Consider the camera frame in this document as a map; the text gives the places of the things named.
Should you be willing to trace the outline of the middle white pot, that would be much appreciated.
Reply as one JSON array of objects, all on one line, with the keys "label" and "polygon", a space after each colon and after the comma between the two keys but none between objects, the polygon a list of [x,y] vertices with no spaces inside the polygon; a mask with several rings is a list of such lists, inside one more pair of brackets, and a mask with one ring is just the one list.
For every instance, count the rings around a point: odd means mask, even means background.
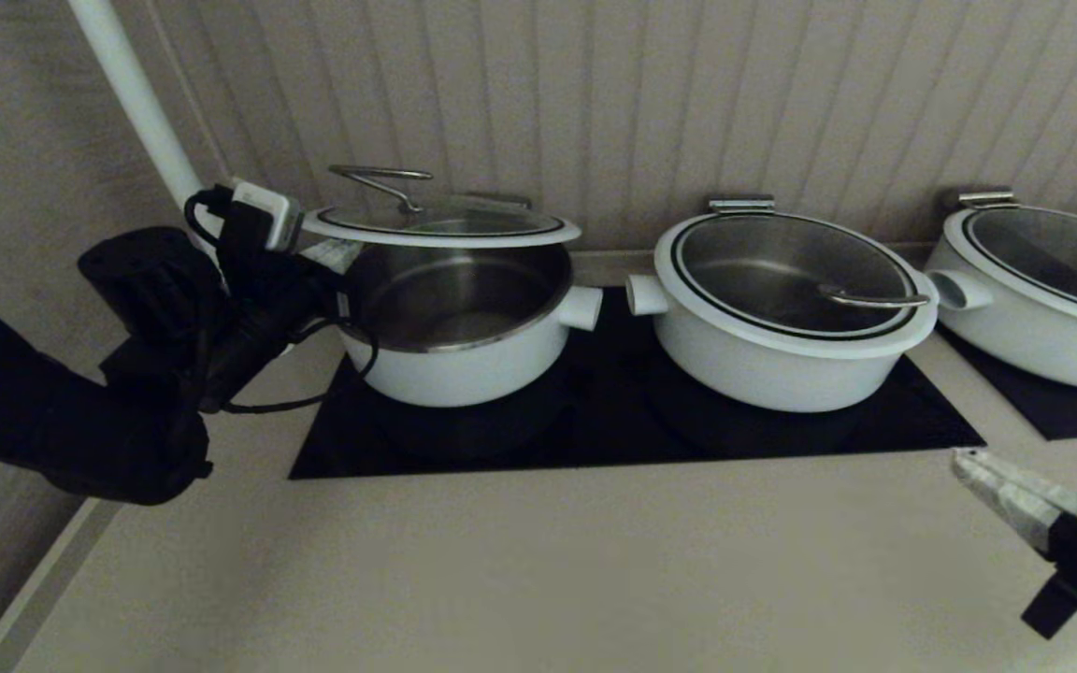
[{"label": "middle white pot", "polygon": [[661,235],[654,263],[689,314],[795,356],[895,356],[936,327],[927,277],[868,236],[820,219],[772,210],[688,219]]}]

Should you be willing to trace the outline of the white round pole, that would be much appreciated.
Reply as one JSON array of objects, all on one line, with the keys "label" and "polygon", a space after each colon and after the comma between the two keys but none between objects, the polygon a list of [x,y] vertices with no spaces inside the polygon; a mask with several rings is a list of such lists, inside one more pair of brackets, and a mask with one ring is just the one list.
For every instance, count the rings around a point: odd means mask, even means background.
[{"label": "white round pole", "polygon": [[110,0],[67,0],[134,132],[174,204],[207,188],[165,114]]}]

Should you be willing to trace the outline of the large black glass cooktop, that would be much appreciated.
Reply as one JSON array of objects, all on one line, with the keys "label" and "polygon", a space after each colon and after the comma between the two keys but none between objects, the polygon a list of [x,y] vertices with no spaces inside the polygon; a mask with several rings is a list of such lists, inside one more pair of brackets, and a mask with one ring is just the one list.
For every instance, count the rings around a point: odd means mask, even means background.
[{"label": "large black glass cooktop", "polygon": [[503,399],[419,408],[389,399],[342,362],[291,479],[482,469],[561,469],[709,461],[898,454],[979,448],[982,435],[909,357],[868,399],[792,413],[727,399],[655,340],[653,323],[609,288],[595,332],[573,331],[551,369]]}]

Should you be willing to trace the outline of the white pot with steel rim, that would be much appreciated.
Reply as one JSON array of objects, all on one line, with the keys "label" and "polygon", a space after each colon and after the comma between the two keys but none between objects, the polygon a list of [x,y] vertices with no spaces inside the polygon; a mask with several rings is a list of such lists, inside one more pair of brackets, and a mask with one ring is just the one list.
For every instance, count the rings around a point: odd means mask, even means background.
[{"label": "white pot with steel rim", "polygon": [[420,408],[501,399],[595,331],[602,289],[573,280],[561,246],[368,246],[347,268],[342,350],[376,392]]}]

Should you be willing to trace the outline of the white-rimmed glass pot lid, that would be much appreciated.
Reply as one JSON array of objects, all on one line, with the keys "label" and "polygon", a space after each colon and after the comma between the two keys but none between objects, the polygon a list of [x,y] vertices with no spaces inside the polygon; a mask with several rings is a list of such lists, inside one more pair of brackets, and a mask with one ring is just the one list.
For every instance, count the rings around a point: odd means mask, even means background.
[{"label": "white-rimmed glass pot lid", "polygon": [[302,229],[342,241],[426,249],[521,249],[561,246],[582,237],[581,226],[538,209],[490,204],[461,194],[414,196],[390,179],[431,180],[431,172],[358,165],[330,165],[328,171],[359,186],[393,197],[389,208],[351,210],[342,206],[305,214]]},{"label": "white-rimmed glass pot lid", "polygon": [[1077,319],[1077,216],[1049,208],[966,208],[941,238],[1004,288]]}]

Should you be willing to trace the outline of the small black glass cooktop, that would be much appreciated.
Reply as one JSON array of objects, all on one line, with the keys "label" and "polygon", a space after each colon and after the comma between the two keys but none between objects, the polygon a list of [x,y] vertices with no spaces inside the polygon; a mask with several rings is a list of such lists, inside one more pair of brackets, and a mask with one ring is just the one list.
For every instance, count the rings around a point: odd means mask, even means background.
[{"label": "small black glass cooktop", "polygon": [[1008,399],[1047,440],[1077,439],[1077,387],[1039,378],[993,357],[939,325],[936,333]]}]

